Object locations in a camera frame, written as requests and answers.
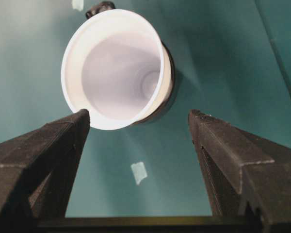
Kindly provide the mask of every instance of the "cup rim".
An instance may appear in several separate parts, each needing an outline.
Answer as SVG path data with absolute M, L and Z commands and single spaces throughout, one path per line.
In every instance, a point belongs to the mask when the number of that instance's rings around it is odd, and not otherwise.
M 128 10 L 122 10 L 122 9 L 113 9 L 113 10 L 108 10 L 108 11 L 104 11 L 104 12 L 101 12 L 93 17 L 91 17 L 90 19 L 86 20 L 76 31 L 75 33 L 73 34 L 73 36 L 71 37 L 70 41 L 68 42 L 68 45 L 65 49 L 65 53 L 64 53 L 64 56 L 63 56 L 63 61 L 62 61 L 62 67 L 61 67 L 61 83 L 62 83 L 62 91 L 63 91 L 63 94 L 64 94 L 64 98 L 69 106 L 69 108 L 71 109 L 71 111 L 73 113 L 77 112 L 78 108 L 76 108 L 71 100 L 70 100 L 70 97 L 69 97 L 69 94 L 67 92 L 67 89 L 66 89 L 66 80 L 65 80 L 65 70 L 66 70 L 66 62 L 67 62 L 67 59 L 70 55 L 70 51 L 72 49 L 72 46 L 74 45 L 74 43 L 77 43 L 77 40 L 78 40 L 78 37 L 79 35 L 86 31 L 86 28 L 94 23 L 95 21 L 97 20 L 100 20 L 101 18 L 103 17 L 108 17 L 108 16 L 112 16 L 114 14 L 122 14 L 122 15 L 130 15 L 131 17 L 135 17 L 136 19 L 138 19 L 141 23 L 145 24 L 152 32 L 153 32 L 153 35 L 154 35 L 154 40 L 158 46 L 158 51 L 159 51 L 159 54 L 160 54 L 160 75 L 159 75 L 159 80 L 158 80 L 158 83 L 155 87 L 155 90 L 150 98 L 150 100 L 148 101 L 148 103 L 146 104 L 145 107 L 143 107 L 143 109 L 137 114 L 135 115 L 134 117 L 130 118 L 130 119 L 127 119 L 127 120 L 115 120 L 115 119 L 110 119 L 110 122 L 117 122 L 116 124 L 112 124 L 112 126 L 108 126 L 107 124 L 97 124 L 97 122 L 95 121 L 95 119 L 91 119 L 91 122 L 90 122 L 90 126 L 93 127 L 93 128 L 96 128 L 96 129 L 101 129 L 101 130 L 116 130 L 116 129 L 121 129 L 121 128 L 124 128 L 128 125 L 131 125 L 132 123 L 138 121 L 143 115 L 144 113 L 151 107 L 151 105 L 153 104 L 153 102 L 155 101 L 158 93 L 159 93 L 159 90 L 161 88 L 161 84 L 162 84 L 162 79 L 163 79 L 163 76 L 164 76 L 164 54 L 163 54 L 163 46 L 162 46 L 162 42 L 161 42 L 161 39 L 159 37 L 159 35 L 157 34 L 156 30 L 154 29 L 154 27 L 144 18 L 142 17 L 141 15 L 135 13 L 135 12 L 132 12 L 132 11 L 128 11 Z

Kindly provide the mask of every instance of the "white paper piece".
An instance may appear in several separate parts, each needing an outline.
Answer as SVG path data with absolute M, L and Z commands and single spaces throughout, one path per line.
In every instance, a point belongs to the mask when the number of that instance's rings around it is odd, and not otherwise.
M 84 7 L 84 0 L 72 0 L 71 4 L 74 10 L 82 11 Z
M 138 162 L 132 164 L 131 166 L 132 173 L 134 174 L 136 184 L 139 185 L 140 182 L 147 177 L 146 168 L 143 162 Z

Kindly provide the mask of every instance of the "teal background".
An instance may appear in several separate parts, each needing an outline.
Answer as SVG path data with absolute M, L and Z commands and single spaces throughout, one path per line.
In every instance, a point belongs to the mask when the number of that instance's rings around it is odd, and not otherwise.
M 0 1 L 0 142 L 71 113 L 61 61 L 85 22 L 69 0 Z M 291 1 L 114 0 L 169 48 L 180 86 L 153 123 L 91 129 L 66 216 L 210 215 L 188 130 L 192 108 L 291 148 Z M 136 185 L 130 165 L 148 177 Z

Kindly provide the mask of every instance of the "white cup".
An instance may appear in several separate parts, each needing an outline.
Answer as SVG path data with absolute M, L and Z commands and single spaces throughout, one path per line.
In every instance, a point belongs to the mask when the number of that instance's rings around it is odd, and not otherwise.
M 170 96 L 171 61 L 142 16 L 108 10 L 85 21 L 63 57 L 62 88 L 73 113 L 86 108 L 91 127 L 115 130 L 142 121 Z

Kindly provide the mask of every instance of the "teal wall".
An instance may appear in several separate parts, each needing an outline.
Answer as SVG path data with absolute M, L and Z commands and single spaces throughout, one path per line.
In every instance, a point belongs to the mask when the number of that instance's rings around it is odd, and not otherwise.
M 69 0 L 0 1 L 0 142 L 71 113 L 61 60 L 98 2 L 78 12 Z M 114 3 L 153 24 L 175 60 L 178 95 L 153 123 L 90 130 L 66 215 L 210 215 L 188 112 L 291 147 L 291 1 Z M 148 177 L 137 186 L 130 165 L 139 161 Z

